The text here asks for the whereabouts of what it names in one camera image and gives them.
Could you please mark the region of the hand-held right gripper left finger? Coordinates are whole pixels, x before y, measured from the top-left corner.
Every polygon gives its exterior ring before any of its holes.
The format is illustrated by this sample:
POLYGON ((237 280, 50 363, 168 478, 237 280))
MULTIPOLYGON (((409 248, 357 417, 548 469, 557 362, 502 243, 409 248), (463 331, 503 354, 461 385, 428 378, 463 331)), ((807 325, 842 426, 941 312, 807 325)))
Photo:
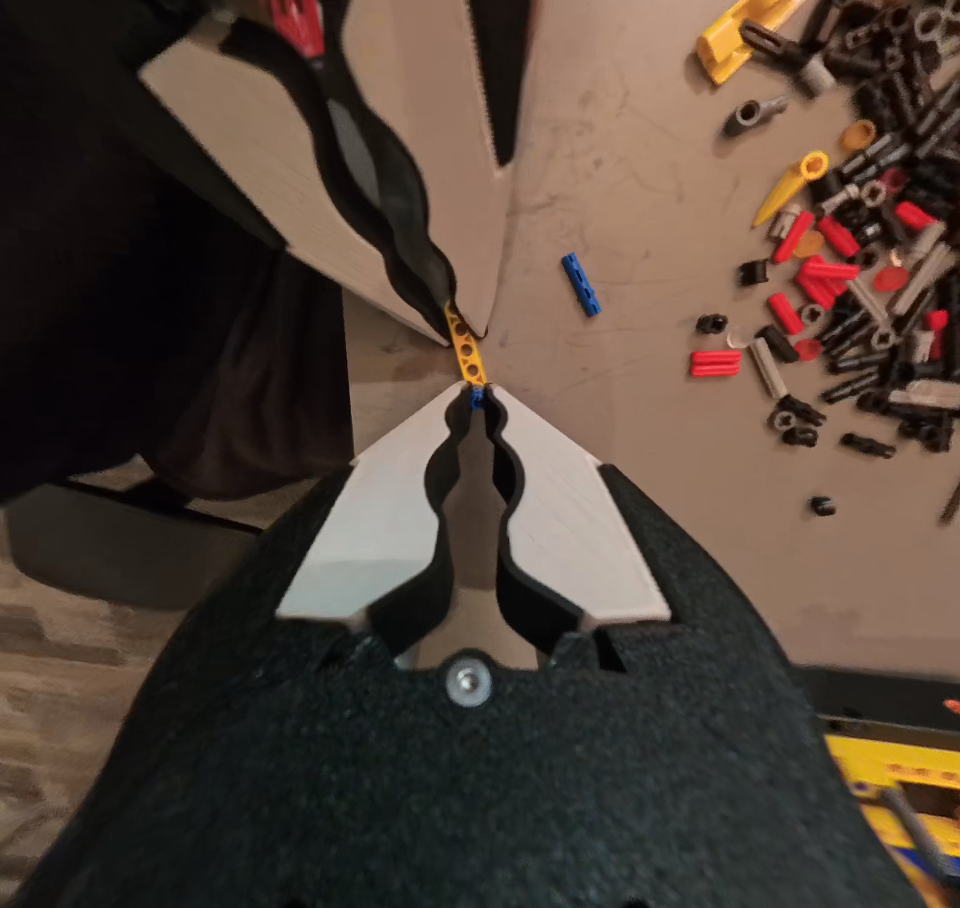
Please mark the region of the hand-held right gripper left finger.
POLYGON ((354 458, 276 617, 338 625, 404 655, 449 613, 444 507, 461 477, 472 389, 448 387, 354 458))

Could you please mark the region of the pile of small toy pieces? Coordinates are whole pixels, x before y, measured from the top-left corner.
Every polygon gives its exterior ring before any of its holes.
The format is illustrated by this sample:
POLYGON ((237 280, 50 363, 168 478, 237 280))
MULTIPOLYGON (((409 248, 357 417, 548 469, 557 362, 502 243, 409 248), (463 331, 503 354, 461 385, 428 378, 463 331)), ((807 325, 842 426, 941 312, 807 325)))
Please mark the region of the pile of small toy pieces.
POLYGON ((814 447, 825 415, 779 367, 821 360, 852 400, 933 454, 958 431, 958 0, 819 0, 798 39, 745 22, 763 62, 815 97, 850 86, 842 157, 768 225, 772 268, 795 262, 805 297, 767 298, 748 350, 774 398, 774 431, 814 447))

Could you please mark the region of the yellow black toy model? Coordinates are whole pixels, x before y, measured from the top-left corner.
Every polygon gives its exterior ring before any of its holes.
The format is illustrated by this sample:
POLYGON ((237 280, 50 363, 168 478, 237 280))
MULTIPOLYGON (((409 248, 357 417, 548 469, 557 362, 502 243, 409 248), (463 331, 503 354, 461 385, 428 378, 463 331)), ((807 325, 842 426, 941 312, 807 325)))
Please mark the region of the yellow black toy model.
POLYGON ((958 894, 959 683, 798 666, 826 746, 883 845, 958 894))

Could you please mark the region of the yellow toy beam with holes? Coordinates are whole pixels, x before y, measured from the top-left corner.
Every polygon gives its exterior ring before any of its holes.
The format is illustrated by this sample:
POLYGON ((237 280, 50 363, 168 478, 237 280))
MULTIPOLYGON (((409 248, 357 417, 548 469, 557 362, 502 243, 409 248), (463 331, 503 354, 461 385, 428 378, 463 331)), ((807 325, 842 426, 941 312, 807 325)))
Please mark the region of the yellow toy beam with holes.
POLYGON ((450 344, 457 358, 462 380, 477 389, 484 389, 489 383, 486 369, 479 352, 478 341, 462 314, 452 300, 443 306, 448 326, 450 344))

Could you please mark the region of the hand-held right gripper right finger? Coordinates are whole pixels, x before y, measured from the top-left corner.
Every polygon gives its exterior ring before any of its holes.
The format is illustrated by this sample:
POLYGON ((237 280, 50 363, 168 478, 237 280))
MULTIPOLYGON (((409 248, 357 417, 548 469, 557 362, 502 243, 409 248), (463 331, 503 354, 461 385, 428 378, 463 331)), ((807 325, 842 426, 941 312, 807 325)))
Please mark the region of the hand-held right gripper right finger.
POLYGON ((485 426, 503 501, 495 595, 509 627, 548 658, 566 635, 668 623, 605 464, 503 386, 486 388, 485 426))

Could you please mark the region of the yellow toy tooth piece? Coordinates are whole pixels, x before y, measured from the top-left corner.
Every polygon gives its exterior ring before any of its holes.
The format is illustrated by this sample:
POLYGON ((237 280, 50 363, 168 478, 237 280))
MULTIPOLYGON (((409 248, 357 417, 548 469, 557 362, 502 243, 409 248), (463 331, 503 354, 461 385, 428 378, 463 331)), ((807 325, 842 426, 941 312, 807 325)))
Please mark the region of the yellow toy tooth piece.
POLYGON ((811 182, 822 179, 830 170, 830 164, 828 154, 815 149, 789 166, 763 199, 750 227, 755 229, 771 220, 811 182))

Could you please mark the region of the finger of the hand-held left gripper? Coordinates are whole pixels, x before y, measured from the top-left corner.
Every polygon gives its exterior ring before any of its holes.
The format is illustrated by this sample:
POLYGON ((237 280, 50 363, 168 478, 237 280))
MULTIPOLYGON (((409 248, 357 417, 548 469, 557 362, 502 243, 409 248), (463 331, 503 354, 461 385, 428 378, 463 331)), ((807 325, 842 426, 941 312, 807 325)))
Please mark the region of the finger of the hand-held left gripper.
POLYGON ((498 161, 469 0, 347 0, 341 46, 374 136, 379 202, 428 305, 485 337, 514 188, 498 161))
POLYGON ((138 72, 177 122, 275 229, 286 250, 343 290, 443 346, 388 278, 384 256, 337 210, 308 125, 282 83, 221 44, 240 22, 203 17, 138 72))

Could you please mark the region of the yellow toy panel with holes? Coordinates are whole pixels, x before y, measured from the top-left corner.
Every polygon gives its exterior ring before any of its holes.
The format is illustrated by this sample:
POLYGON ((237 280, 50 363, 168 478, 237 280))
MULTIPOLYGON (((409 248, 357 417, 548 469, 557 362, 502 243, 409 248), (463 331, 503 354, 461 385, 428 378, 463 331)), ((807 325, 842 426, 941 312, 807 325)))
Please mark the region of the yellow toy panel with holes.
POLYGON ((778 31, 809 0, 738 0, 697 37, 694 51, 714 86, 749 62, 753 49, 741 36, 745 22, 778 31))

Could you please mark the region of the red ribbed plastic piece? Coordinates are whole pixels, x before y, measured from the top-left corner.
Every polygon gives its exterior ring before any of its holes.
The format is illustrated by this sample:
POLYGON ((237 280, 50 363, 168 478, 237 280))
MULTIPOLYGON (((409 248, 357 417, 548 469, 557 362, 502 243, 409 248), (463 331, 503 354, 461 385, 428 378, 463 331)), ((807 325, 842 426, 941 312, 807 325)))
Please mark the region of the red ribbed plastic piece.
POLYGON ((312 61, 324 56, 326 39, 319 0, 257 0, 273 29, 300 56, 312 61))

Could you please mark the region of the grey black toy connector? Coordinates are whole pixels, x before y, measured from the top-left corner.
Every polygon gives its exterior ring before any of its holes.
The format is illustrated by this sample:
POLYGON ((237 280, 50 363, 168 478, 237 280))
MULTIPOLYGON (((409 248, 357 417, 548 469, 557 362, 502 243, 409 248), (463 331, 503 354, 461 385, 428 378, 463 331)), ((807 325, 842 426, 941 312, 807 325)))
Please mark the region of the grey black toy connector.
POLYGON ((784 114, 788 107, 789 98, 786 95, 745 100, 727 116, 722 135, 726 139, 733 139, 759 129, 784 114))

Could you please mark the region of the person's dark clothing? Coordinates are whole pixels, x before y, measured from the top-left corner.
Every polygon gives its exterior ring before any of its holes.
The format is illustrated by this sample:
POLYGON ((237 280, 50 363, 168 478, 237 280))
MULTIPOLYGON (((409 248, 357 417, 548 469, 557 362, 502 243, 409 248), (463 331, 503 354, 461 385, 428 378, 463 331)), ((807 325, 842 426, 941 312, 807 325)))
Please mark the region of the person's dark clothing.
POLYGON ((231 501, 354 458, 343 293, 248 237, 2 286, 2 503, 141 458, 231 501))

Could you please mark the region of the blue short toy beam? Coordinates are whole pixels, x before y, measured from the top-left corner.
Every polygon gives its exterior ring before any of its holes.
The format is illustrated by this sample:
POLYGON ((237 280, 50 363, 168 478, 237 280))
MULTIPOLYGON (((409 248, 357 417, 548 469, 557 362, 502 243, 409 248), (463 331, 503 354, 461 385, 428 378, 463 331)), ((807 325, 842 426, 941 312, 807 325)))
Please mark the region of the blue short toy beam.
POLYGON ((560 259, 560 265, 569 280, 583 314, 587 318, 597 316, 602 311, 602 308, 597 299, 594 287, 589 278, 587 278, 586 272, 576 253, 570 252, 564 255, 560 259))

